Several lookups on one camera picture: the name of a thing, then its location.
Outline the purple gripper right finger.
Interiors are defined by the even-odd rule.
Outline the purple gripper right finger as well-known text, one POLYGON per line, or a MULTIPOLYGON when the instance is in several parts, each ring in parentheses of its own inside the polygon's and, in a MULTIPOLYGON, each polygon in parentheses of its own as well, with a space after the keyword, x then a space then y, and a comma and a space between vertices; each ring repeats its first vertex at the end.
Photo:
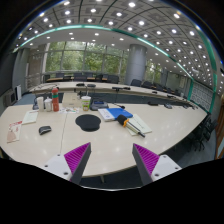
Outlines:
POLYGON ((157 155, 143 146, 134 144, 132 150, 143 185, 181 170, 168 155, 157 155))

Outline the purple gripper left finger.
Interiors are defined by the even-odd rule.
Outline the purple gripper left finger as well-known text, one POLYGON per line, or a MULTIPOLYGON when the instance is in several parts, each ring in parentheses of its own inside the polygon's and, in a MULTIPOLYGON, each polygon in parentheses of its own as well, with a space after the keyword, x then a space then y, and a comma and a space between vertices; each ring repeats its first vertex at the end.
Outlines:
POLYGON ((86 143, 66 154, 53 156, 43 166, 43 169, 72 183, 79 184, 90 154, 91 143, 86 143))

